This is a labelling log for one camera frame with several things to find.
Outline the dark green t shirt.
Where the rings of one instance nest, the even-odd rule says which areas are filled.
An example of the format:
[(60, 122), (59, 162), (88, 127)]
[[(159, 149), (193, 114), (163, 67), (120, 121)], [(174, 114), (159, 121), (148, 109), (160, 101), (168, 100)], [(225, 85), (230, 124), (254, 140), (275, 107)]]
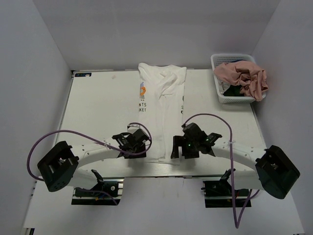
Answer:
[(230, 85), (230, 87), (223, 93), (224, 96), (234, 96), (234, 97), (240, 97), (244, 96), (244, 94), (240, 93), (242, 86), (233, 86)]

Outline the blue table label sticker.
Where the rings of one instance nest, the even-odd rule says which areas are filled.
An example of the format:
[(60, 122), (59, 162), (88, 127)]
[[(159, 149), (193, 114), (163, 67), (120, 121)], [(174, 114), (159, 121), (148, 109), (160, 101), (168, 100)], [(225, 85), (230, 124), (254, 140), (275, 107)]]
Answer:
[(90, 77), (92, 75), (91, 72), (80, 72), (80, 73), (75, 73), (75, 77)]

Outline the blue t shirt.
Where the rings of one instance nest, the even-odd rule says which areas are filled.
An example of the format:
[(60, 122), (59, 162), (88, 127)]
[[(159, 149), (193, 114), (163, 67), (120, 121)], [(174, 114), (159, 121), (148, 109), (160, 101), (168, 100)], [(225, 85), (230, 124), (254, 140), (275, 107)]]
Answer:
[(236, 62), (240, 62), (240, 61), (245, 61), (245, 60), (244, 59), (238, 59), (238, 60), (232, 61), (232, 63), (236, 63)]

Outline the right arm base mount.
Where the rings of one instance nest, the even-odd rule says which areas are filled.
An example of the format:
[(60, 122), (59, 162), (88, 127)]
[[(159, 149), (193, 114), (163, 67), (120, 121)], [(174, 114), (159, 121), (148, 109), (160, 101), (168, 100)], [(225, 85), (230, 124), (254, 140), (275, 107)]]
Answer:
[[(232, 207), (232, 187), (227, 181), (230, 179), (230, 169), (218, 180), (203, 181), (201, 190), (204, 193), (206, 208), (231, 208)], [(248, 189), (235, 189), (235, 206), (242, 208), (248, 196)]]

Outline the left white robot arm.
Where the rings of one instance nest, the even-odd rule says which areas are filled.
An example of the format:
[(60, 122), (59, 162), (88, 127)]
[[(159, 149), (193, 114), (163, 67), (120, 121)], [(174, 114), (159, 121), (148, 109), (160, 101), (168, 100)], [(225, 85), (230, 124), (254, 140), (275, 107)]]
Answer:
[(103, 141), (69, 145), (61, 141), (39, 161), (37, 168), (48, 191), (56, 192), (66, 186), (94, 190), (102, 182), (95, 170), (82, 170), (85, 165), (118, 158), (145, 158), (146, 142), (151, 138), (142, 130), (120, 133)]

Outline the pink t shirt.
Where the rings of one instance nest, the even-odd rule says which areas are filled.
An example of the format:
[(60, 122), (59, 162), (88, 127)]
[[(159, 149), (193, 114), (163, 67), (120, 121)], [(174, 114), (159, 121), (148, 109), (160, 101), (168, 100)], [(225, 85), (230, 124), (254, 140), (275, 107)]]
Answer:
[(213, 70), (213, 73), (217, 77), (222, 95), (230, 85), (242, 86), (240, 93), (256, 101), (262, 101), (263, 94), (268, 90), (266, 71), (251, 61), (222, 63)]

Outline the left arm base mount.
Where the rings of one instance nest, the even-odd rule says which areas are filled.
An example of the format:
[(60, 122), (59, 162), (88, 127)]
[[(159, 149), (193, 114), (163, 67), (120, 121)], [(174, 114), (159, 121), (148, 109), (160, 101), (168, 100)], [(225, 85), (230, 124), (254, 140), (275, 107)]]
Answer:
[(91, 175), (97, 181), (91, 189), (75, 188), (71, 200), (72, 205), (83, 206), (117, 206), (123, 192), (123, 180), (105, 180), (96, 170)]

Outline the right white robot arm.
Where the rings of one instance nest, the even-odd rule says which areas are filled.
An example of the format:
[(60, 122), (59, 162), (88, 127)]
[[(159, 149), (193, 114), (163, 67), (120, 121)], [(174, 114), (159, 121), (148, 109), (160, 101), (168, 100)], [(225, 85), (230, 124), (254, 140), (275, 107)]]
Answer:
[(183, 156), (198, 158), (200, 154), (233, 160), (247, 170), (227, 170), (222, 179), (235, 189), (263, 190), (277, 199), (284, 199), (300, 177), (300, 171), (284, 153), (272, 145), (268, 149), (231, 143), (217, 133), (206, 134), (195, 123), (183, 126), (183, 135), (173, 137), (171, 159)]

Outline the white plastic basket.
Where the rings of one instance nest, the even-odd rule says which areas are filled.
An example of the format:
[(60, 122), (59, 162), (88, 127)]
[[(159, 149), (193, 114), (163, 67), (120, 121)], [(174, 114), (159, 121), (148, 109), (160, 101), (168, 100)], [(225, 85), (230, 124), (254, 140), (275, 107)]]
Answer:
[(252, 56), (213, 54), (211, 66), (220, 103), (252, 103), (266, 97), (267, 73)]

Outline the white printed t shirt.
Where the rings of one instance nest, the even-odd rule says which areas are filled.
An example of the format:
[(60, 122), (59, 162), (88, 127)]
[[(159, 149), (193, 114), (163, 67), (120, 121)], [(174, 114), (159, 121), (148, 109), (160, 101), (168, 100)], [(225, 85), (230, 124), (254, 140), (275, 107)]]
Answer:
[(140, 73), (139, 122), (150, 131), (152, 146), (147, 162), (179, 165), (171, 159), (173, 137), (182, 135), (186, 67), (138, 65)]

